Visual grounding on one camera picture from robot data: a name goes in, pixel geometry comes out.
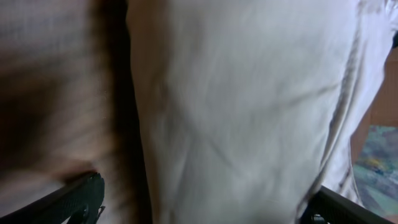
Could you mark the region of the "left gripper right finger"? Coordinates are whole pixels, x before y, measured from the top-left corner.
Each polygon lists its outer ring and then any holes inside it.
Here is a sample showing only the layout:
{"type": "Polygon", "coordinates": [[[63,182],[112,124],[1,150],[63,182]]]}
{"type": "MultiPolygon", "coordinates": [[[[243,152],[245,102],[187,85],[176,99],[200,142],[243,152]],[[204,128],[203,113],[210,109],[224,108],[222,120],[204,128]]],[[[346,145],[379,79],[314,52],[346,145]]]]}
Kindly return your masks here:
{"type": "Polygon", "coordinates": [[[334,191],[322,187],[308,203],[300,224],[393,224],[334,191]]]}

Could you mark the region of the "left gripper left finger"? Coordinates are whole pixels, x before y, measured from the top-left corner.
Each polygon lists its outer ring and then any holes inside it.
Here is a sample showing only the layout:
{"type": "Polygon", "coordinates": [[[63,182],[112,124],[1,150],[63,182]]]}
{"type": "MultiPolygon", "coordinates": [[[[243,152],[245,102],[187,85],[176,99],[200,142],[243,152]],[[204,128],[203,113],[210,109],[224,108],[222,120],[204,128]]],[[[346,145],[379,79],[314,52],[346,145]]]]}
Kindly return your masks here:
{"type": "Polygon", "coordinates": [[[1,223],[96,224],[104,210],[104,179],[88,172],[51,194],[1,217],[1,223]]]}

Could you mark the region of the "beige khaki shorts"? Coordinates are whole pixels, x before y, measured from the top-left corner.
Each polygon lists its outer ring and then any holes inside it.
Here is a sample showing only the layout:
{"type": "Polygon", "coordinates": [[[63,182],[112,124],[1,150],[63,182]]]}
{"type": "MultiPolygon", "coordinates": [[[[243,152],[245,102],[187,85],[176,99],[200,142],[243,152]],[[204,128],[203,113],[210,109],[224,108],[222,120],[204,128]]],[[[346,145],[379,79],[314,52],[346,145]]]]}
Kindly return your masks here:
{"type": "Polygon", "coordinates": [[[297,223],[359,202],[350,139],[397,32],[385,0],[133,0],[131,73],[154,223],[297,223]]]}

